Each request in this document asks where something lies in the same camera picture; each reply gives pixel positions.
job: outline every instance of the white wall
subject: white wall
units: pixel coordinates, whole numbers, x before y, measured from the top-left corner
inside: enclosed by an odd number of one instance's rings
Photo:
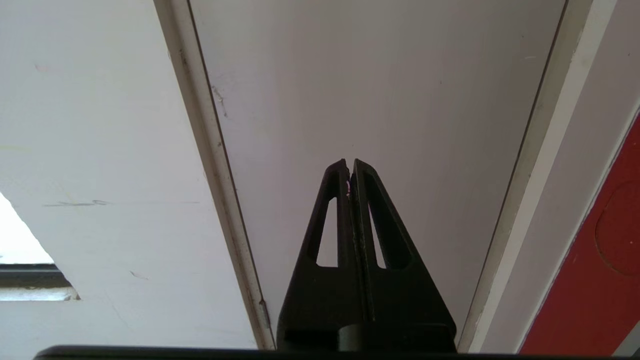
[[[0,192],[82,298],[0,302],[0,357],[255,347],[152,1],[1,2],[0,84]]]
[[[464,324],[562,1],[192,1],[273,325],[329,164],[379,172]]]
[[[629,0],[619,0],[613,10],[483,352],[520,348],[635,118],[640,105],[638,13],[640,3]]]

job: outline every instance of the window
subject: window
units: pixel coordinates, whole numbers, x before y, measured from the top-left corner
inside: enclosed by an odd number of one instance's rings
[[[79,297],[0,193],[0,301],[24,300],[79,300]]]

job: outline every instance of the red panel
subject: red panel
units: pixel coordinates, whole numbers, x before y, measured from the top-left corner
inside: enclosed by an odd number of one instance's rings
[[[521,354],[611,355],[640,320],[640,121],[564,260]]]

